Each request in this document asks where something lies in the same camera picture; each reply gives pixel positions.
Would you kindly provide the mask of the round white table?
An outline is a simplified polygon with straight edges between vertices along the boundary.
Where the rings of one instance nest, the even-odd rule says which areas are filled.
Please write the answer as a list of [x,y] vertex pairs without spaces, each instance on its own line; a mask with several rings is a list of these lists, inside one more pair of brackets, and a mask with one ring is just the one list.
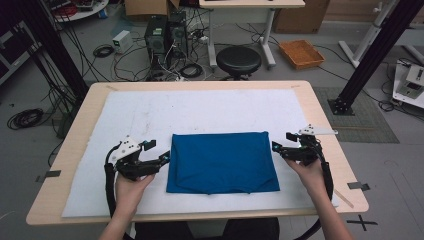
[[109,0],[43,0],[57,22],[83,19],[104,10]]

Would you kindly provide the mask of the blue t-shirt with white print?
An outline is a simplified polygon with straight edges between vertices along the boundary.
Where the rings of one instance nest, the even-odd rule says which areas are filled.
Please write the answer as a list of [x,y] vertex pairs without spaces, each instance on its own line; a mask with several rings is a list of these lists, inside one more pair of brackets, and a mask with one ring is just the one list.
[[172,136],[169,193],[250,194],[279,189],[267,132]]

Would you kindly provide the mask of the white metal stand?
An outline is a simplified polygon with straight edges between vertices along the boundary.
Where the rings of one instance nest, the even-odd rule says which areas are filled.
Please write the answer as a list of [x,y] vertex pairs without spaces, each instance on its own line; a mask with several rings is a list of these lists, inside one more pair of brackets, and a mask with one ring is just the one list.
[[338,44],[343,50],[344,54],[353,65],[357,68],[360,64],[361,59],[365,55],[368,47],[374,42],[375,38],[381,31],[385,21],[388,19],[388,15],[396,5],[397,0],[380,0],[378,6],[374,9],[377,13],[377,17],[372,22],[364,38],[357,46],[355,51],[352,51],[345,41],[339,41]]

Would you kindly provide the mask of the dark equipment rack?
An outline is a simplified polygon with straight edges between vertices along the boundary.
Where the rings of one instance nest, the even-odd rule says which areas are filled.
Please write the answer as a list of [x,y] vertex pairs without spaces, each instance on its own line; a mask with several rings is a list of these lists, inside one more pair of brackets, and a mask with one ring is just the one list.
[[41,43],[24,21],[14,26],[0,24],[0,85],[7,81],[36,52]]

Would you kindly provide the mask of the small white power box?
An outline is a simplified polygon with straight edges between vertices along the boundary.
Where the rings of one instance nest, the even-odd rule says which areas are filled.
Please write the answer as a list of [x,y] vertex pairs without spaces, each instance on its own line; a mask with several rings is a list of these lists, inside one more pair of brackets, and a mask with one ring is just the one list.
[[112,39],[115,51],[119,54],[125,53],[133,46],[131,33],[127,30],[122,30]]

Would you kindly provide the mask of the orange shallow basket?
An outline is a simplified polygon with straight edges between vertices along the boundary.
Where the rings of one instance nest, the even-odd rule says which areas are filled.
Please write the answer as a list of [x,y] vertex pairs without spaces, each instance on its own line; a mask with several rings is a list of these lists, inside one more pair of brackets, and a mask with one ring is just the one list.
[[307,40],[281,42],[279,48],[296,70],[317,67],[325,61],[324,56]]

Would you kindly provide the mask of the white device on floor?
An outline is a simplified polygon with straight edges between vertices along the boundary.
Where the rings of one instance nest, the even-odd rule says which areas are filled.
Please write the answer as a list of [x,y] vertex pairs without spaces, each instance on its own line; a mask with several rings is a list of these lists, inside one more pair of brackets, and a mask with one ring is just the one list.
[[398,62],[392,98],[424,109],[424,67]]

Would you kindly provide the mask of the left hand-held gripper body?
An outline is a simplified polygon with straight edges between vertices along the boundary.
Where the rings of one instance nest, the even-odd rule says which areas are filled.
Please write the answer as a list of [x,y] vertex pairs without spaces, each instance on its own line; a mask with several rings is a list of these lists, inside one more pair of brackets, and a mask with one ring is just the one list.
[[109,161],[114,169],[125,178],[135,181],[137,178],[158,173],[160,168],[156,160],[141,161],[142,150],[136,140],[127,135],[117,146],[109,151]]

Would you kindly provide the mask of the grey tape strip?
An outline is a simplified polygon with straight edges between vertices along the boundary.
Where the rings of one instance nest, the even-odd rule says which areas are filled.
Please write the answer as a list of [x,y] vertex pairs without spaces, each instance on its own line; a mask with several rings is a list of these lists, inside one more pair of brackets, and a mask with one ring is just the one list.
[[350,182],[347,183],[349,189],[360,189],[361,191],[368,191],[370,190],[370,186],[367,183],[361,183],[361,182]]
[[59,177],[60,175],[61,170],[46,171],[44,175],[37,176],[35,182],[43,183],[46,178]]

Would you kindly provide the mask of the person's right hand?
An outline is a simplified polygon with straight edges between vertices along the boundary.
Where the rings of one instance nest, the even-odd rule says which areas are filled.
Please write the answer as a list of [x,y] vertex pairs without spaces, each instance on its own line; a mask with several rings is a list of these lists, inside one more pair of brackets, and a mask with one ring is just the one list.
[[303,163],[297,163],[294,160],[287,160],[286,163],[297,173],[302,184],[312,198],[327,196],[323,171],[318,160],[315,160],[307,166]]

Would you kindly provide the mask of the black computer tower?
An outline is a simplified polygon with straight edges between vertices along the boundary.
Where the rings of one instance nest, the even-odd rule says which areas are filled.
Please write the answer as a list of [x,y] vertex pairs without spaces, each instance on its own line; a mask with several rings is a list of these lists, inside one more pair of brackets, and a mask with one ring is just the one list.
[[170,38],[173,46],[173,56],[184,58],[188,53],[186,13],[184,11],[172,12],[168,18]]
[[165,67],[167,65],[166,53],[169,50],[166,15],[153,15],[149,19],[144,39],[151,67],[153,69]]

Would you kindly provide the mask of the white table mat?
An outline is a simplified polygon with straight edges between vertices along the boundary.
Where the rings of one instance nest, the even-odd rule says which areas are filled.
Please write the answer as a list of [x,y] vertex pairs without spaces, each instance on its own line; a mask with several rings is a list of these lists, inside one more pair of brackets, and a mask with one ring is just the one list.
[[[103,165],[108,151],[127,135],[156,146],[143,153],[149,160],[169,151],[172,136],[267,132],[285,144],[286,133],[307,124],[292,89],[115,91],[105,101],[77,167],[63,217],[103,217],[109,210]],[[229,213],[260,210],[310,210],[313,203],[296,173],[272,152],[280,189],[275,192],[184,194],[166,191],[169,164],[157,174],[139,205],[140,215]]]

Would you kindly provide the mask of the person's dark trousers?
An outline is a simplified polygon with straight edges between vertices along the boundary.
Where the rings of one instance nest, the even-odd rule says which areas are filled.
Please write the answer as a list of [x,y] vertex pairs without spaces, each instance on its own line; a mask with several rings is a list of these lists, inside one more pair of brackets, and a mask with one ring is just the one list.
[[276,217],[229,219],[220,236],[195,238],[186,221],[135,224],[135,240],[279,240]]

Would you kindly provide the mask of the black round stool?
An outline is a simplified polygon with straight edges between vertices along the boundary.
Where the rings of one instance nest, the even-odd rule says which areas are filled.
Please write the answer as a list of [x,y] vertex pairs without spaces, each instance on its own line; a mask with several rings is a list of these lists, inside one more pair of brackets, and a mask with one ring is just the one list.
[[244,46],[231,46],[216,56],[217,66],[228,74],[223,80],[247,80],[262,65],[261,56]]

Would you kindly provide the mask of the black metal frame post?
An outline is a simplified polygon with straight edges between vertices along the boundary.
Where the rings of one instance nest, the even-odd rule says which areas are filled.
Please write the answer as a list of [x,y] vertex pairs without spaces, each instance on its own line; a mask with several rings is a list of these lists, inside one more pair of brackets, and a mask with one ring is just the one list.
[[423,6],[424,0],[397,0],[359,66],[337,98],[330,101],[334,114],[343,115],[351,111],[356,97]]
[[18,15],[39,39],[57,69],[71,88],[77,102],[86,97],[89,87],[84,82],[71,56],[48,18],[40,0],[11,0]]

